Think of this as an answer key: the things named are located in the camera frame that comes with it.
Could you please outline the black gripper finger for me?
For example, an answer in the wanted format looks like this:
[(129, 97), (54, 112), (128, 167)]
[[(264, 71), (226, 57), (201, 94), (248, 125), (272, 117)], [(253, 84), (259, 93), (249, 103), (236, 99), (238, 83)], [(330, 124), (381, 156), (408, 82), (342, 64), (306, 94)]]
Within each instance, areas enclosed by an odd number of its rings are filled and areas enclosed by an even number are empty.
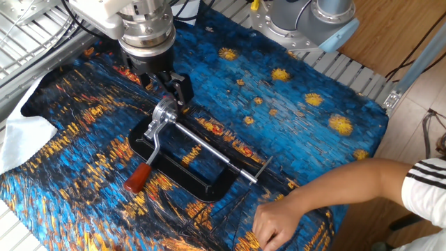
[(186, 105), (194, 97), (192, 82), (187, 74), (178, 74), (174, 71), (158, 73), (164, 91), (169, 93), (178, 105)]
[(154, 84), (154, 74), (144, 73), (140, 75), (140, 83), (144, 89), (153, 89)]

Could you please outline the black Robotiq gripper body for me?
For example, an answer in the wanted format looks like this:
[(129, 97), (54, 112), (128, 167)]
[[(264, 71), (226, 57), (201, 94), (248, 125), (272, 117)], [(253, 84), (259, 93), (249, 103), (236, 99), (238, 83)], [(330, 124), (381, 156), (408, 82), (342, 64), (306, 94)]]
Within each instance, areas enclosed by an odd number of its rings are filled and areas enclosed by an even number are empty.
[(155, 56), (136, 56), (121, 47), (123, 62), (136, 75), (170, 72), (174, 69), (174, 47)]

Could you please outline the person's bare hand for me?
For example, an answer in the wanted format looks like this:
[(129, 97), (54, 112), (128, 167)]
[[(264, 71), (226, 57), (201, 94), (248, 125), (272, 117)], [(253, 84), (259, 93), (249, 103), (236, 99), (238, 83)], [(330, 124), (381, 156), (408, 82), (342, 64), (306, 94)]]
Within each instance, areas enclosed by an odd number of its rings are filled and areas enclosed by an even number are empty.
[(300, 202), (282, 199), (259, 205), (252, 231), (263, 251), (278, 250), (294, 235), (305, 210)]

